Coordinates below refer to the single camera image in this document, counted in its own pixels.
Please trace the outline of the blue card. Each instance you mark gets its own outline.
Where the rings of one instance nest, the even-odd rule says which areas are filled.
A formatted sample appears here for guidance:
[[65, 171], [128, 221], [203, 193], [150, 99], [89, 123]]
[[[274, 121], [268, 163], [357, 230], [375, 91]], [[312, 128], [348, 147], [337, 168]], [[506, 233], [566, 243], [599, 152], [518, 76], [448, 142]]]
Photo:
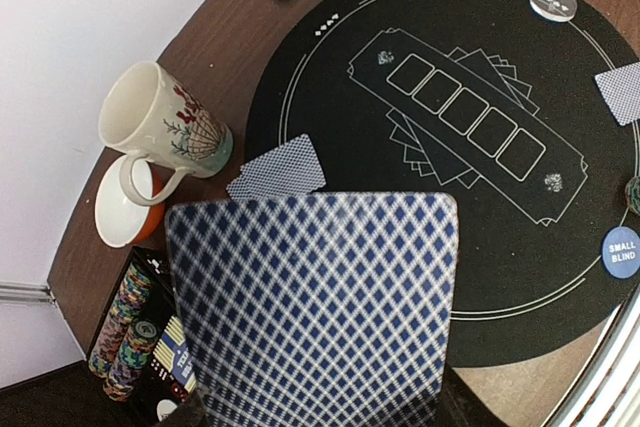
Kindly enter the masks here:
[[310, 137], [302, 134], [241, 166], [226, 190], [234, 201], [305, 195], [326, 186]]
[[638, 62], [597, 74], [596, 85], [620, 126], [639, 120]]

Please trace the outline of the blue playing card deck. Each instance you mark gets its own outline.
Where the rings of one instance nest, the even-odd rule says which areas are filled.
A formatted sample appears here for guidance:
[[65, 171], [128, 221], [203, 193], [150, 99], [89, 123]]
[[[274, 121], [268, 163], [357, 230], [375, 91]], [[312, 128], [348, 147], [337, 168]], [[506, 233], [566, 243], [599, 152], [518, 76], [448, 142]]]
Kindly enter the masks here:
[[445, 193], [181, 204], [174, 295], [211, 426], [431, 426], [458, 208]]

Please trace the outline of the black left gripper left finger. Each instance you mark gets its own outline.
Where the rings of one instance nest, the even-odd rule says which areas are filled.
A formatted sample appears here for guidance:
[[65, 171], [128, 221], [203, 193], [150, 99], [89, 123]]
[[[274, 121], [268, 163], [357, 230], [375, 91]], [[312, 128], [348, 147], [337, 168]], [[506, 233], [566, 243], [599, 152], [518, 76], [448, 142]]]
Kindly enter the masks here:
[[204, 427], [205, 411], [198, 393], [192, 393], [163, 421], [162, 427]]

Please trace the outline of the red poker chip stack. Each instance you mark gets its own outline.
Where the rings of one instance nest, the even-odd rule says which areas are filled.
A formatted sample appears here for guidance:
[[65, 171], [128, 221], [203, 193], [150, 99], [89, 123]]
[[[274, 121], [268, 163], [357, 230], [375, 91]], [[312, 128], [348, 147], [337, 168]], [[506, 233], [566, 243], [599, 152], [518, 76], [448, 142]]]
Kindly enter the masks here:
[[635, 215], [640, 215], [640, 177], [632, 177], [625, 185], [624, 195], [627, 208]]

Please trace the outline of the blue small blind button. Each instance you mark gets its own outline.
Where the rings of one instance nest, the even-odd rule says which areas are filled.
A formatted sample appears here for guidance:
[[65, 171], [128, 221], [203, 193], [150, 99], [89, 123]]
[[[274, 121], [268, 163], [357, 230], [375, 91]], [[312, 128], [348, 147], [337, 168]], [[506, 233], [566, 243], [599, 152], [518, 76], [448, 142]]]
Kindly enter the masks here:
[[629, 227], [611, 229], [602, 242], [601, 260], [617, 279], [629, 279], [639, 272], [639, 235]]

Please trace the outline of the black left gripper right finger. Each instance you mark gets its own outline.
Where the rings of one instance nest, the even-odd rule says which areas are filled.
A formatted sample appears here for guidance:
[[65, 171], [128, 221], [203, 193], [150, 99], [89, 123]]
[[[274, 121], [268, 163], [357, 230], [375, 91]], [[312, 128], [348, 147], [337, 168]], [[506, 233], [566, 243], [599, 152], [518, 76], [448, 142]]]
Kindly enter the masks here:
[[450, 366], [444, 369], [436, 426], [495, 427], [496, 417]]

